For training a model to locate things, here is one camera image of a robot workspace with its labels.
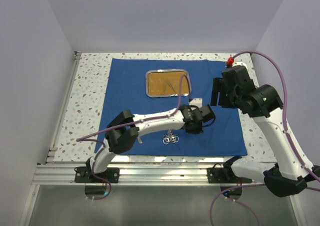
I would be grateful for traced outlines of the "steel forceps clamp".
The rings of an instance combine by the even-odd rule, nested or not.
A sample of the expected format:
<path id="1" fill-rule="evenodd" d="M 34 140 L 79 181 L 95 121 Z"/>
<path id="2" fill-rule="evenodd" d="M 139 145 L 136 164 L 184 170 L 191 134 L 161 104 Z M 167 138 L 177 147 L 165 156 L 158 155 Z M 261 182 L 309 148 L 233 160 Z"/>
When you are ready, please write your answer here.
<path id="1" fill-rule="evenodd" d="M 167 131 L 167 134 L 165 134 L 162 139 L 165 145 L 168 145 L 169 143 L 178 143 L 179 140 L 179 137 L 175 136 L 171 129 Z"/>

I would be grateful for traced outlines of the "blue surgical cloth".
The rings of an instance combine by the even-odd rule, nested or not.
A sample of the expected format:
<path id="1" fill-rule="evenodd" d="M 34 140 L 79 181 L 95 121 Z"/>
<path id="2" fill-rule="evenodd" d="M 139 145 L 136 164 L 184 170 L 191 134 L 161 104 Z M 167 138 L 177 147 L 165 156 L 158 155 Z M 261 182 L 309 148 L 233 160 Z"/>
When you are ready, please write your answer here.
<path id="1" fill-rule="evenodd" d="M 167 111 L 178 104 L 177 97 L 150 98 L 146 94 L 146 73 L 150 70 L 184 69 L 188 72 L 193 98 L 202 98 L 209 104 L 214 78 L 220 78 L 225 63 L 219 61 L 156 61 L 113 59 L 102 109 L 99 129 L 103 130 L 123 110 L 133 114 L 151 114 Z M 163 143 L 164 131 L 142 136 L 127 155 L 151 156 L 246 156 L 238 109 L 213 106 L 215 122 L 201 134 L 175 130 L 177 143 Z"/>

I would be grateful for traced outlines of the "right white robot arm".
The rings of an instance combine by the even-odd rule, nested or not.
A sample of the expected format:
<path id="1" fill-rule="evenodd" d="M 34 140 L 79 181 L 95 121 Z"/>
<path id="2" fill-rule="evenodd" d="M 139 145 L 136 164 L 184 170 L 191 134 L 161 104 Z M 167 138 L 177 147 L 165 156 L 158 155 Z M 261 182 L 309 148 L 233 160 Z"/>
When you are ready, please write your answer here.
<path id="1" fill-rule="evenodd" d="M 289 126 L 282 122 L 284 104 L 271 85 L 256 87 L 245 66 L 233 66 L 215 78 L 214 103 L 238 108 L 258 125 L 276 158 L 263 163 L 234 156 L 222 167 L 209 168 L 217 183 L 236 183 L 241 178 L 263 182 L 278 197 L 295 195 L 319 176 L 320 167 L 306 157 Z"/>

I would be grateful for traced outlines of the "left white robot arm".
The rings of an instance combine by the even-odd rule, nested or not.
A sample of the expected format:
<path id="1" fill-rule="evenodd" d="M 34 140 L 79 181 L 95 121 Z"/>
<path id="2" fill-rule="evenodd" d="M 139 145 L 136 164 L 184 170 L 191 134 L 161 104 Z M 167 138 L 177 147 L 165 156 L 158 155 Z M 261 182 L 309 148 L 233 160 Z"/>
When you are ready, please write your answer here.
<path id="1" fill-rule="evenodd" d="M 101 181 L 114 157 L 131 150 L 141 136 L 165 130 L 200 134 L 204 124 L 215 119 L 210 105 L 180 105 L 154 114 L 132 114 L 130 110 L 124 110 L 103 131 L 104 139 L 99 141 L 99 150 L 86 162 L 86 176 L 92 182 Z"/>

